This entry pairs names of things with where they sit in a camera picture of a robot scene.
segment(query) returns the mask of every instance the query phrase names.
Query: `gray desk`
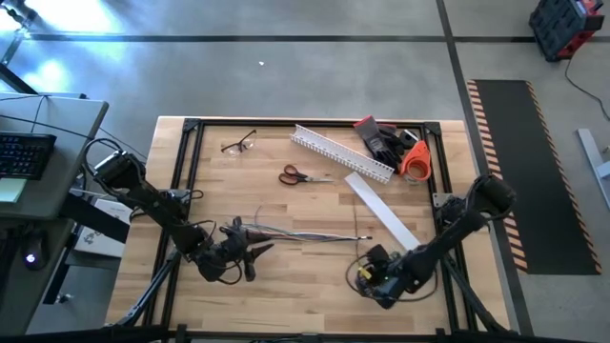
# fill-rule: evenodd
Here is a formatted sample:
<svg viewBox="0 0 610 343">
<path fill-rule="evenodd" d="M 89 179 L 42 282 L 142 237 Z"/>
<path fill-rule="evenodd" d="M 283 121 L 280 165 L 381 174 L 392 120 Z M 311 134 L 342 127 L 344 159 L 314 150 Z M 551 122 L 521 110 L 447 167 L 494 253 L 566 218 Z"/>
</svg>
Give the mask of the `gray desk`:
<svg viewBox="0 0 610 343">
<path fill-rule="evenodd" d="M 0 92 L 0 99 L 17 96 L 24 94 Z M 39 102 L 39 97 L 0 101 L 0 114 L 33 120 Z M 43 100 L 37 122 L 93 137 L 107 109 L 108 104 L 103 101 L 50 97 Z M 30 131 L 31 124 L 0 118 L 0 128 Z M 56 216 L 82 163 L 87 144 L 84 137 L 40 125 L 34 127 L 34 132 L 57 136 L 55 151 L 42 179 L 29 181 L 17 204 L 0 205 L 0 230 L 14 227 L 25 218 L 49 219 L 38 222 L 37 226 L 48 233 L 51 256 L 47 266 L 38 272 L 27 270 L 19 256 L 15 257 L 0 309 L 0 335 L 25 333 L 64 252 L 73 221 L 56 219 Z"/>
<path fill-rule="evenodd" d="M 0 92 L 0 99 L 19 96 L 24 94 Z M 33 97 L 0 101 L 0 114 L 33 121 L 40 100 Z M 105 101 L 48 97 L 42 100 L 36 121 L 94 137 L 107 110 Z M 0 118 L 1 131 L 30 132 L 31 127 L 30 123 Z M 41 125 L 35 125 L 34 132 L 55 135 L 55 151 L 42 179 L 28 181 L 16 204 L 0 203 L 0 217 L 54 219 L 78 174 L 86 138 Z"/>
</svg>

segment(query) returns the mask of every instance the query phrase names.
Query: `orange and black striped tape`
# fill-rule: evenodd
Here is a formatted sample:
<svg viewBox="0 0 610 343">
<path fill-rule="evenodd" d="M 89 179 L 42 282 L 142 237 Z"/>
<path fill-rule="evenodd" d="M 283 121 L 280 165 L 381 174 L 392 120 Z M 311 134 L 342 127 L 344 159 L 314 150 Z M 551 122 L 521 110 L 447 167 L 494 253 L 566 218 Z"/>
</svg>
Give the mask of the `orange and black striped tape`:
<svg viewBox="0 0 610 343">
<path fill-rule="evenodd" d="M 485 109 L 483 103 L 480 100 L 478 94 L 477 83 L 473 80 L 467 82 L 468 92 L 470 93 L 470 101 L 475 112 L 475 119 L 477 120 L 478 132 L 480 133 L 480 139 L 483 143 L 483 150 L 485 152 L 485 159 L 487 160 L 487 167 L 489 172 L 497 178 L 503 180 L 502 169 L 499 167 L 498 155 L 496 154 L 496 147 L 492 139 L 487 119 L 485 118 Z M 517 221 L 512 212 L 504 219 L 504 228 L 508 235 L 508 242 L 511 247 L 511 253 L 513 254 L 513 262 L 518 270 L 527 272 L 527 262 L 525 261 L 525 251 L 521 245 L 521 239 L 519 238 L 519 229 Z"/>
<path fill-rule="evenodd" d="M 591 258 L 595 262 L 595 270 L 598 273 L 601 273 L 601 264 L 598 255 L 595 252 L 595 248 L 593 247 L 593 241 L 591 240 L 591 235 L 587 231 L 586 225 L 584 224 L 584 220 L 582 219 L 582 215 L 580 214 L 579 205 L 576 200 L 576 196 L 574 196 L 574 192 L 572 191 L 572 187 L 570 187 L 570 183 L 568 182 L 568 178 L 565 176 L 565 171 L 561 166 L 561 162 L 559 161 L 559 155 L 557 154 L 555 144 L 553 144 L 553 139 L 551 138 L 551 134 L 546 126 L 546 120 L 542 115 L 542 109 L 540 108 L 540 103 L 534 94 L 534 88 L 532 84 L 528 81 L 526 82 L 527 88 L 532 96 L 532 101 L 534 102 L 534 106 L 536 107 L 536 112 L 538 113 L 538 117 L 540 118 L 540 123 L 542 124 L 542 128 L 544 129 L 544 134 L 546 135 L 546 140 L 549 143 L 549 147 L 551 148 L 551 152 L 553 153 L 553 157 L 555 158 L 555 163 L 557 164 L 557 168 L 559 173 L 561 174 L 561 180 L 563 180 L 563 184 L 565 185 L 565 190 L 568 192 L 570 196 L 570 200 L 572 201 L 572 207 L 574 208 L 574 213 L 579 221 L 580 229 L 582 230 L 582 235 L 584 239 L 587 241 L 587 247 L 589 248 L 589 252 L 591 253 Z"/>
</svg>

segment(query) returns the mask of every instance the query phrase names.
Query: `orange object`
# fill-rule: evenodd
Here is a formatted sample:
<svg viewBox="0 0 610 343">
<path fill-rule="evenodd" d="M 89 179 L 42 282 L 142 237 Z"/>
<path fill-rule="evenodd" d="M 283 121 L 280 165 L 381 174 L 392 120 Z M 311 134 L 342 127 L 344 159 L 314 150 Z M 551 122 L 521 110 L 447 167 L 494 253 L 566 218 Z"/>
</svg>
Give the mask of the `orange object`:
<svg viewBox="0 0 610 343">
<path fill-rule="evenodd" d="M 400 176 L 407 176 L 415 181 L 426 181 L 432 168 L 430 167 L 430 150 L 424 141 L 417 141 L 411 151 L 402 160 L 400 165 Z"/>
</svg>

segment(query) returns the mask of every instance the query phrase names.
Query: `white plastic strip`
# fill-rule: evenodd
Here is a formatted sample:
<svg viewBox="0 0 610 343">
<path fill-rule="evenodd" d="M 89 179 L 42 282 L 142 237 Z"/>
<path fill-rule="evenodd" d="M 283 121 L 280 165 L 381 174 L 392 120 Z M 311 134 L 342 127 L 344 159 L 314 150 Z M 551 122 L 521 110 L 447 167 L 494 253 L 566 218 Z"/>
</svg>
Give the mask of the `white plastic strip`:
<svg viewBox="0 0 610 343">
<path fill-rule="evenodd" d="M 390 177 L 394 173 L 394 168 L 390 168 L 383 163 L 375 161 L 373 158 L 353 151 L 321 134 L 307 130 L 300 125 L 295 126 L 296 131 L 291 135 L 293 142 L 313 151 L 317 151 L 344 166 L 371 177 L 375 181 L 379 181 L 383 184 L 390 181 Z"/>
<path fill-rule="evenodd" d="M 394 238 L 407 251 L 415 249 L 419 245 L 417 238 L 407 229 L 390 208 L 379 198 L 373 189 L 358 175 L 352 172 L 345 177 L 345 181 L 366 206 L 381 220 L 383 225 L 390 230 Z"/>
</svg>

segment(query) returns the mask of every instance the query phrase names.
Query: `scissors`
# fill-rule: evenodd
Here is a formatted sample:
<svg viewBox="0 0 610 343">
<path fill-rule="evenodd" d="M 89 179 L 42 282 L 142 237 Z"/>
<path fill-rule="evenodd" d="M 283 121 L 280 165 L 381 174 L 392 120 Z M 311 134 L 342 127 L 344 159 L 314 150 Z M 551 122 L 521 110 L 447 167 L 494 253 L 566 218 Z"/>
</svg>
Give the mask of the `scissors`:
<svg viewBox="0 0 610 343">
<path fill-rule="evenodd" d="M 284 167 L 284 172 L 281 173 L 278 177 L 279 181 L 283 184 L 294 186 L 300 182 L 333 182 L 332 179 L 324 179 L 318 177 L 310 177 L 305 175 L 304 173 L 298 172 L 295 166 L 286 165 Z"/>
</svg>

